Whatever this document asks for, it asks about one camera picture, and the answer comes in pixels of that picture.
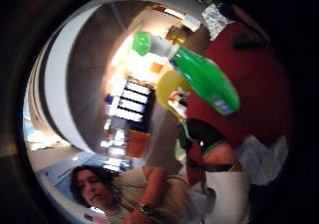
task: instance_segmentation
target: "dark hair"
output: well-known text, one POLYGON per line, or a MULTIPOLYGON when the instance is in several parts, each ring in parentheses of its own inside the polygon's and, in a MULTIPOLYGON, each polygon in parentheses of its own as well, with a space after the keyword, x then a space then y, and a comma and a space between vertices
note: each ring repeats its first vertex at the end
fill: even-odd
POLYGON ((81 194, 81 190, 77 184, 78 173, 83 170, 92 171, 103 184, 107 187, 112 186, 112 181, 115 176, 118 174, 116 172, 110 171, 102 166, 94 166, 94 165, 82 165, 75 167, 71 172, 71 182, 70 182, 70 190, 72 192, 73 198, 81 205, 86 207, 90 207, 89 203, 83 198, 81 194))

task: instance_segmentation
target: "person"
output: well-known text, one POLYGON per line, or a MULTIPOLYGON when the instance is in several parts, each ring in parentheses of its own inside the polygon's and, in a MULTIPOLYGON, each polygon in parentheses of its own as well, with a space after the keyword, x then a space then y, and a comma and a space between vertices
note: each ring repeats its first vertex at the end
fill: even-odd
MULTIPOLYGON (((203 155, 203 163, 230 164, 226 171, 241 172, 231 146, 219 142, 203 155)), ((161 167, 114 173, 100 166, 83 165, 73 169, 70 187, 78 203, 103 210, 111 223, 201 223, 202 217, 189 196, 192 185, 186 172, 168 176, 161 167)))

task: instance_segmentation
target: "black strap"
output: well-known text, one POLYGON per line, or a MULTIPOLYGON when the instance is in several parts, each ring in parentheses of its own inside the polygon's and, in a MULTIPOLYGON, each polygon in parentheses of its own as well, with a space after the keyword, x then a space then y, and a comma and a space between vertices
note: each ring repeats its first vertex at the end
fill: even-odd
POLYGON ((229 169, 234 165, 234 164, 203 164, 203 165, 198 165, 197 162, 189 156, 186 158, 186 163, 188 166, 190 166, 194 170, 207 171, 207 172, 229 171, 229 169))

